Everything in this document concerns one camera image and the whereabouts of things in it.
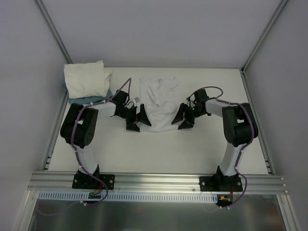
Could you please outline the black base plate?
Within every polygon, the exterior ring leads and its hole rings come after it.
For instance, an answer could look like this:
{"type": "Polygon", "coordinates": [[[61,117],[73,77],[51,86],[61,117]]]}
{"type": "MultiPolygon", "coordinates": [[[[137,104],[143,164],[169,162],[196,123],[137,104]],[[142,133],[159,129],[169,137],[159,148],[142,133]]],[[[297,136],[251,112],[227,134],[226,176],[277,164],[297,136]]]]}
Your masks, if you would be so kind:
{"type": "Polygon", "coordinates": [[[202,192],[242,192],[243,186],[238,175],[219,178],[218,176],[199,177],[200,190],[202,192]]]}
{"type": "Polygon", "coordinates": [[[98,174],[95,176],[99,180],[101,180],[103,183],[105,183],[106,187],[103,186],[98,180],[95,180],[93,177],[89,176],[88,174],[84,174],[80,171],[78,171],[74,175],[72,188],[73,189],[89,189],[89,190],[96,190],[99,187],[101,189],[114,189],[114,183],[115,183],[115,175],[112,174],[98,174]]]}

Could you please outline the white t shirt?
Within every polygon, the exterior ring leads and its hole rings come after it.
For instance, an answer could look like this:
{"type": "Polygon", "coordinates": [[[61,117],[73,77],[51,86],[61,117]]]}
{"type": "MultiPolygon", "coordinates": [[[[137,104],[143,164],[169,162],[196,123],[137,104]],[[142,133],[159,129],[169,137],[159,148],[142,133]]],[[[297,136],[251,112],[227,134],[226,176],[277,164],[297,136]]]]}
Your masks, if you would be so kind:
{"type": "Polygon", "coordinates": [[[105,97],[110,88],[113,71],[104,67],[102,60],[86,64],[66,64],[64,66],[65,86],[69,98],[105,97]]]}
{"type": "Polygon", "coordinates": [[[178,112],[179,103],[175,99],[179,81],[173,79],[140,78],[141,103],[151,123],[140,125],[141,132],[167,132],[178,129],[172,121],[178,112]]]}

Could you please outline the left side aluminium rail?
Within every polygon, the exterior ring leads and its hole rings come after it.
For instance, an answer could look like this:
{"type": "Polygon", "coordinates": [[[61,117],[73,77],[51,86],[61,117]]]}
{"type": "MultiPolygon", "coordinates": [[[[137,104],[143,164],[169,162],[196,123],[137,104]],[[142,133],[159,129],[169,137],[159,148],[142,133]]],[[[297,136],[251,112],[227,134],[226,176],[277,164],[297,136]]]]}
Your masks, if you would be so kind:
{"type": "Polygon", "coordinates": [[[60,131],[61,122],[64,116],[67,102],[68,102],[68,93],[65,91],[61,98],[60,105],[56,111],[56,118],[52,125],[51,135],[47,142],[47,146],[46,146],[42,161],[40,163],[40,168],[39,168],[40,171],[45,171],[45,169],[48,168],[46,167],[46,165],[48,165],[48,159],[52,156],[52,153],[53,153],[56,141],[57,141],[57,137],[60,131]]]}

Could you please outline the folded white t shirt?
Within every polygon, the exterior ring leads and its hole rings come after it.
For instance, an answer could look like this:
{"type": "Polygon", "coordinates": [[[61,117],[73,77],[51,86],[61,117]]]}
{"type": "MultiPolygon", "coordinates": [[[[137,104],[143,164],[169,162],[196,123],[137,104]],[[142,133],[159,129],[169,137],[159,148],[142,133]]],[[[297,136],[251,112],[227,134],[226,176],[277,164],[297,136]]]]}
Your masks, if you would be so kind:
{"type": "Polygon", "coordinates": [[[66,64],[64,66],[65,86],[69,98],[105,97],[110,88],[113,71],[104,67],[102,60],[86,64],[66,64]]]}

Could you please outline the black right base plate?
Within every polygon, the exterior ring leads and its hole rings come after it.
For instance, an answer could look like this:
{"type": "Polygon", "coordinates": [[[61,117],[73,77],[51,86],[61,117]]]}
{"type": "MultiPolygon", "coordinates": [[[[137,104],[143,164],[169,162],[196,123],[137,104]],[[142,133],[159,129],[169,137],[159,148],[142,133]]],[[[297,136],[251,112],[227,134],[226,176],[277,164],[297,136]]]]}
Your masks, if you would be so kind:
{"type": "Polygon", "coordinates": [[[219,178],[218,176],[199,177],[200,190],[202,192],[242,192],[243,186],[238,175],[219,178]]]}

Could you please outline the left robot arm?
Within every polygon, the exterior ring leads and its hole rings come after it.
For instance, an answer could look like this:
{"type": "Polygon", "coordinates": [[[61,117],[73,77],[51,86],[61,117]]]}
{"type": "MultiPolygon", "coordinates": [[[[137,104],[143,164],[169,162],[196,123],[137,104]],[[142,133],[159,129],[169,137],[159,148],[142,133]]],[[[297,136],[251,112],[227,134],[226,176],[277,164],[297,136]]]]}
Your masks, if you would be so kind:
{"type": "Polygon", "coordinates": [[[137,125],[142,123],[151,126],[145,111],[145,105],[128,107],[129,94],[118,90],[111,98],[99,102],[82,105],[71,104],[60,129],[60,135],[75,152],[78,162],[77,177],[89,188],[96,188],[100,183],[99,164],[96,162],[89,145],[91,144],[98,120],[117,116],[125,120],[126,130],[139,132],[137,125]]]}

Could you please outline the aluminium front rail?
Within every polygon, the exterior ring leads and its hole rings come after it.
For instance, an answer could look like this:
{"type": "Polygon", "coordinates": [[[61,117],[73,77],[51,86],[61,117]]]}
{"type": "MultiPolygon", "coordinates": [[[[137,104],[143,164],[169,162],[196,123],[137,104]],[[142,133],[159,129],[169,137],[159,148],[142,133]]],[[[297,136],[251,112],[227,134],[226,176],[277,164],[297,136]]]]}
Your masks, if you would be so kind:
{"type": "MultiPolygon", "coordinates": [[[[71,190],[74,172],[36,171],[32,173],[29,190],[71,190]]],[[[114,192],[199,193],[205,186],[197,174],[114,173],[114,192]]],[[[284,177],[247,175],[240,185],[247,194],[288,194],[284,177]]]]}

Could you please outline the folded blue t shirt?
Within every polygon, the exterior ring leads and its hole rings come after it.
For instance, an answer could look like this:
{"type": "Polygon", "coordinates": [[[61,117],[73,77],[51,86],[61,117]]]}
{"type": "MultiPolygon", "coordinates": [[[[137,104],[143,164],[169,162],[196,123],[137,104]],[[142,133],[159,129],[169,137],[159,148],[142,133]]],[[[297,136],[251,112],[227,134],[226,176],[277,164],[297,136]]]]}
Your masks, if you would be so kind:
{"type": "Polygon", "coordinates": [[[90,104],[90,103],[98,103],[103,100],[107,100],[113,96],[110,88],[107,90],[105,86],[94,87],[92,90],[88,90],[88,96],[82,98],[68,98],[68,102],[70,104],[78,103],[78,104],[90,104]]]}

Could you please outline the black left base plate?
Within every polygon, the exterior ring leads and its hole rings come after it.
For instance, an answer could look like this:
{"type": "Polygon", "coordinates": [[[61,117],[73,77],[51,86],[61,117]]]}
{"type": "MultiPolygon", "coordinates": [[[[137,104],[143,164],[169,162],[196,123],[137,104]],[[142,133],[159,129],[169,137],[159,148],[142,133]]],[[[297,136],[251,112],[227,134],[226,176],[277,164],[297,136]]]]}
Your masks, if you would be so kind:
{"type": "Polygon", "coordinates": [[[98,180],[95,180],[93,177],[89,176],[88,174],[84,174],[80,171],[78,171],[74,175],[72,188],[73,189],[89,189],[89,190],[96,190],[99,187],[101,189],[114,189],[114,183],[115,183],[115,175],[112,174],[98,174],[95,176],[99,180],[101,180],[103,183],[105,183],[106,187],[103,186],[98,180]]]}

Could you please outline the right aluminium frame post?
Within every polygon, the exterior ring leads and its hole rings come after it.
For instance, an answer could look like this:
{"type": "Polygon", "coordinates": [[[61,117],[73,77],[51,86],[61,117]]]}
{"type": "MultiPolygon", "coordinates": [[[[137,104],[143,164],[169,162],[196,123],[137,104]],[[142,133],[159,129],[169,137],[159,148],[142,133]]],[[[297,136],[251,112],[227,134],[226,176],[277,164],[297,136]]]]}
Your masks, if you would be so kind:
{"type": "Polygon", "coordinates": [[[271,29],[275,25],[276,21],[282,14],[283,10],[285,9],[286,5],[288,4],[289,0],[281,0],[278,6],[275,8],[272,16],[270,17],[269,21],[267,22],[265,28],[263,29],[261,35],[259,36],[256,44],[254,45],[252,51],[250,52],[247,60],[245,61],[244,65],[241,68],[241,72],[245,73],[250,66],[251,62],[253,61],[254,57],[257,55],[259,49],[261,48],[262,44],[264,43],[265,39],[269,35],[271,29]]]}

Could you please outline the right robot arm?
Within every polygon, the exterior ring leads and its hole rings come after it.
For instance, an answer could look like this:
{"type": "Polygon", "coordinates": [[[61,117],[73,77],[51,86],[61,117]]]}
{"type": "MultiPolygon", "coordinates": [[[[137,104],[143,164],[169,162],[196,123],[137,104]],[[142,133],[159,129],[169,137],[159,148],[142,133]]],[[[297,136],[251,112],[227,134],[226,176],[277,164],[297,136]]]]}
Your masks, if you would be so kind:
{"type": "Polygon", "coordinates": [[[258,136],[257,123],[250,104],[232,103],[221,100],[219,96],[209,97],[206,88],[192,93],[186,103],[181,103],[172,120],[179,129],[193,128],[195,119],[201,116],[216,115],[222,118],[227,147],[222,162],[211,177],[199,178],[202,192],[242,192],[238,167],[245,148],[258,136]]]}

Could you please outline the left aluminium frame post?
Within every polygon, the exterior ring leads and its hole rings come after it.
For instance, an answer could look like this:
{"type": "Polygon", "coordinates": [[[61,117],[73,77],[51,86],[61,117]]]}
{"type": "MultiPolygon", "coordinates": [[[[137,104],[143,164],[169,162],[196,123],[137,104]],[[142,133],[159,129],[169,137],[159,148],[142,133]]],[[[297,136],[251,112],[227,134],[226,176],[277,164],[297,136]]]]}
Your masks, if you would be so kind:
{"type": "Polygon", "coordinates": [[[68,50],[65,47],[65,44],[44,4],[44,2],[42,0],[34,0],[34,3],[36,4],[38,10],[40,11],[48,29],[51,32],[52,37],[54,38],[58,48],[60,49],[60,52],[62,54],[62,56],[64,57],[65,61],[67,64],[72,64],[73,60],[69,55],[68,50]]]}

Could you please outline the aluminium frame post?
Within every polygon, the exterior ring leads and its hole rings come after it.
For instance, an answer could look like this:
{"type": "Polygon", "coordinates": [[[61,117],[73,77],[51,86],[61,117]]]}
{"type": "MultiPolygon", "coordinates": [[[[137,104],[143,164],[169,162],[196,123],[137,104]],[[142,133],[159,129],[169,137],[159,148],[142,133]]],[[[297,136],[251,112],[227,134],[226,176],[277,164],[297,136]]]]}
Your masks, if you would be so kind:
{"type": "Polygon", "coordinates": [[[252,51],[250,52],[247,60],[245,61],[244,65],[241,68],[241,72],[245,73],[250,66],[251,62],[253,61],[254,57],[257,55],[259,49],[261,48],[262,44],[264,43],[265,39],[269,35],[271,29],[275,25],[276,21],[282,14],[283,10],[285,9],[286,5],[288,4],[289,0],[281,0],[278,6],[275,8],[272,16],[270,17],[269,21],[267,22],[265,28],[263,29],[261,35],[259,36],[256,44],[254,45],[252,51]]]}
{"type": "Polygon", "coordinates": [[[36,4],[38,10],[40,11],[48,29],[51,32],[52,37],[54,38],[58,48],[60,49],[60,52],[62,54],[62,56],[64,57],[65,61],[67,64],[72,64],[73,60],[69,55],[68,50],[65,47],[65,44],[44,4],[44,2],[42,0],[34,0],[34,3],[36,4]]]}

